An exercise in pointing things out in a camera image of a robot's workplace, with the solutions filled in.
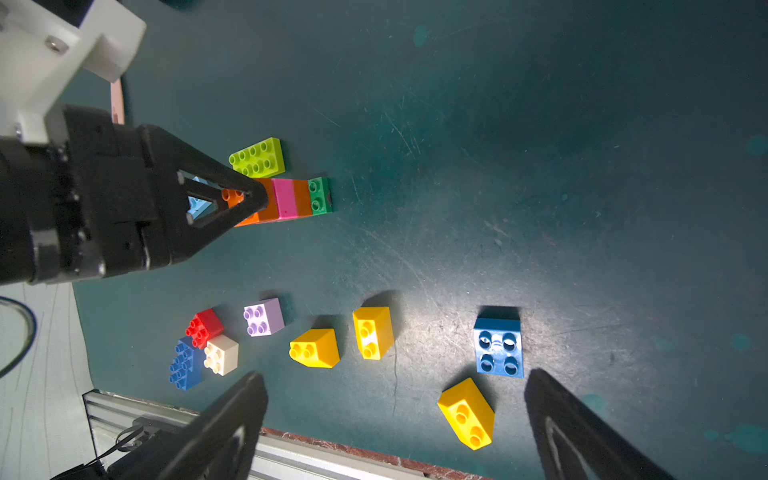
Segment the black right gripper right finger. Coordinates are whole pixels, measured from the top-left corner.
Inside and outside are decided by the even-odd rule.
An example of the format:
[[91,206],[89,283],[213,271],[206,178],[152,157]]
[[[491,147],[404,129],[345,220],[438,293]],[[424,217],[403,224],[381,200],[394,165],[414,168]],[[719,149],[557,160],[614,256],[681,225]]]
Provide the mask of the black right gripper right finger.
[[530,372],[524,399],[547,479],[670,479],[547,371]]

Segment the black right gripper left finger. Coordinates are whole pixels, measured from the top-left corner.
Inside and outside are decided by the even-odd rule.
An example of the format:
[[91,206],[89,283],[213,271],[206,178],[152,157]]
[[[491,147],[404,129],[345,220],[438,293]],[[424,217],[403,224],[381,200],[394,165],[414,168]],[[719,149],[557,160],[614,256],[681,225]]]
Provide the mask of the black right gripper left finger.
[[159,434],[109,468],[99,457],[59,479],[246,479],[249,477],[268,394],[250,372],[175,433]]

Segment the dark green lego plate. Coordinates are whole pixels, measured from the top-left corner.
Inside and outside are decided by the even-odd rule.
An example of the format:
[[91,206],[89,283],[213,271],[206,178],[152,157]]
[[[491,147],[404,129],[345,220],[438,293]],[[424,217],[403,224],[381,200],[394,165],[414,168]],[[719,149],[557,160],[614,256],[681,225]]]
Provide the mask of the dark green lego plate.
[[313,216],[325,215],[333,211],[330,187],[326,177],[309,180],[308,191]]

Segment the pink lego brick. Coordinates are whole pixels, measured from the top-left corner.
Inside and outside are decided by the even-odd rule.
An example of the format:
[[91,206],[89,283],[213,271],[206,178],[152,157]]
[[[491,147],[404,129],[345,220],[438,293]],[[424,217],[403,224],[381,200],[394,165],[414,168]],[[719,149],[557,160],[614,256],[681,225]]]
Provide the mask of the pink lego brick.
[[278,220],[289,221],[299,217],[294,190],[294,181],[290,179],[273,179],[272,185],[278,209]]

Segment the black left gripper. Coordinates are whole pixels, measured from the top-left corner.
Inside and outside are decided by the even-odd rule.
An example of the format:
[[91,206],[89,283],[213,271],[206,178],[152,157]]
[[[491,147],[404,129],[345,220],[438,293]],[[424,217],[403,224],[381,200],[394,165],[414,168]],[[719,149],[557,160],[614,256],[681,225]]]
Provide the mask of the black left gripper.
[[[266,187],[155,125],[66,106],[54,139],[1,139],[1,282],[102,279],[185,261],[268,205]],[[189,223],[161,189],[186,172],[244,199]]]

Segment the purple lego brick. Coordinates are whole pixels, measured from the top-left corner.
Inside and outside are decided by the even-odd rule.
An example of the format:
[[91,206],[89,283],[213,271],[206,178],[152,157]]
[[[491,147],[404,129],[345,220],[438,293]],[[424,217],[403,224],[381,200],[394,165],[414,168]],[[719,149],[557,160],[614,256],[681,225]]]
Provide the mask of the purple lego brick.
[[246,306],[243,309],[243,318],[250,337],[271,336],[285,327],[278,298],[265,299],[258,304]]

